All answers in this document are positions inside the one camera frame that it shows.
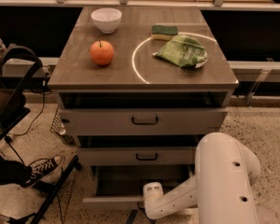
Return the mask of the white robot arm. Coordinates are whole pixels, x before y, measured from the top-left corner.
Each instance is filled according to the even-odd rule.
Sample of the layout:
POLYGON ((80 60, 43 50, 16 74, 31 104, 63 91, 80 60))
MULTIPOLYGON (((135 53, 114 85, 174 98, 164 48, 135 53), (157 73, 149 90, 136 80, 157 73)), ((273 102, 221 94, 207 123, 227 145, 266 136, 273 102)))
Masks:
POLYGON ((195 174, 165 193, 159 182, 144 185, 147 217, 159 219, 198 207, 199 224, 259 224, 251 186, 259 179, 257 156, 224 133, 209 133, 195 152, 195 174))

